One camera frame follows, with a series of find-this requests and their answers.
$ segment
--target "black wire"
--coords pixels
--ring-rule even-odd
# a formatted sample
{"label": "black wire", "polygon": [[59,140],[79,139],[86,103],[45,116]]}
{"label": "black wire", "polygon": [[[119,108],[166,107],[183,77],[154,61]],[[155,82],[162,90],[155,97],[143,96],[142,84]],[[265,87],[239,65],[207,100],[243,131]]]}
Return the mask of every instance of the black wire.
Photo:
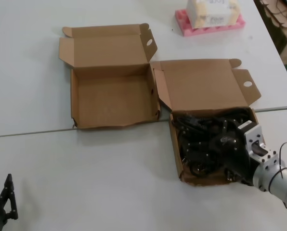
{"label": "black wire", "polygon": [[283,15],[283,13],[284,13],[284,12],[287,12],[287,10],[281,11],[280,8],[278,7],[278,1],[279,1],[279,0],[276,0],[276,8],[278,9],[279,12],[278,12],[278,13],[272,13],[272,12],[271,12],[271,13],[272,13],[272,14],[281,14],[282,16],[284,16],[285,18],[287,18],[287,14],[286,14],[286,15]]}
{"label": "black wire", "polygon": [[283,173],[282,173],[282,167],[281,167],[281,152],[282,152],[282,148],[283,146],[287,144],[287,142],[283,143],[282,146],[280,146],[280,149],[279,149],[279,171],[280,171],[280,174],[282,176],[282,179],[283,179]]}

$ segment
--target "robotic arm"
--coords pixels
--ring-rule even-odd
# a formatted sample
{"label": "robotic arm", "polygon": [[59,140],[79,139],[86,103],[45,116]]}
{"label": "robotic arm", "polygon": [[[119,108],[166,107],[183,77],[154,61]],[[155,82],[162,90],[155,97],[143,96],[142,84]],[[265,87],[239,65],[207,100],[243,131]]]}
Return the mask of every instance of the robotic arm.
{"label": "robotic arm", "polygon": [[235,172],[251,180],[252,185],[260,191],[269,191],[287,208],[287,167],[281,162],[281,149],[278,154],[265,146],[259,124],[247,121],[238,127],[238,131],[244,137],[250,162],[246,175],[238,167]]}
{"label": "robotic arm", "polygon": [[287,208],[287,167],[281,149],[277,153],[266,147],[261,126],[245,111],[214,118],[183,115],[172,123],[179,131],[182,163],[193,175],[205,177],[224,167],[235,180],[269,191]]}

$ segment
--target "white table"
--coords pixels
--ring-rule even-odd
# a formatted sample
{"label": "white table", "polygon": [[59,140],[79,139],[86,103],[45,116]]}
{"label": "white table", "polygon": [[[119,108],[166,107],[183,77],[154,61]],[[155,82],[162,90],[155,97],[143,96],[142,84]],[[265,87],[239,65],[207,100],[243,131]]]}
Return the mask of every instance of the white table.
{"label": "white table", "polygon": [[[267,145],[287,141],[287,111],[257,115]],[[268,192],[180,182],[167,122],[2,137],[0,190],[8,173],[19,219],[3,231],[287,231]]]}
{"label": "white table", "polygon": [[0,0],[0,135],[70,129],[70,78],[58,59],[63,26],[149,23],[153,60],[239,58],[262,97],[256,111],[287,108],[287,72],[252,0],[244,29],[181,36],[186,0]]}

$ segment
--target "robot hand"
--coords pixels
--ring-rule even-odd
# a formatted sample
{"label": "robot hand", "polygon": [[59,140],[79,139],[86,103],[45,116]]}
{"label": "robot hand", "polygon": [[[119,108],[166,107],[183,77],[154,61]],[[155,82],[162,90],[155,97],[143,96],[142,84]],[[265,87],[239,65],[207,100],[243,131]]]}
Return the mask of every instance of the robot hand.
{"label": "robot hand", "polygon": [[[11,211],[9,213],[6,213],[4,210],[4,206],[7,203],[8,199],[11,202]],[[18,219],[14,186],[11,174],[8,174],[8,177],[4,183],[4,188],[0,194],[0,231],[2,230],[3,226],[8,222],[8,219]]]}

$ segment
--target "flap hole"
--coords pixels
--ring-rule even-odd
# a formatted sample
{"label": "flap hole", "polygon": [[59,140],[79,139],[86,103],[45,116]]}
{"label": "flap hole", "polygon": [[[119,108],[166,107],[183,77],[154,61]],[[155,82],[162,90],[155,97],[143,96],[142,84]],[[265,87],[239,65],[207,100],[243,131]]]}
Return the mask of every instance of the flap hole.
{"label": "flap hole", "polygon": [[250,87],[251,85],[253,85],[253,83],[250,82],[250,81],[246,81],[246,82],[244,83],[244,86],[245,86],[245,87]]}
{"label": "flap hole", "polygon": [[153,42],[153,40],[150,39],[150,40],[147,42],[147,46],[150,46],[152,42]]}

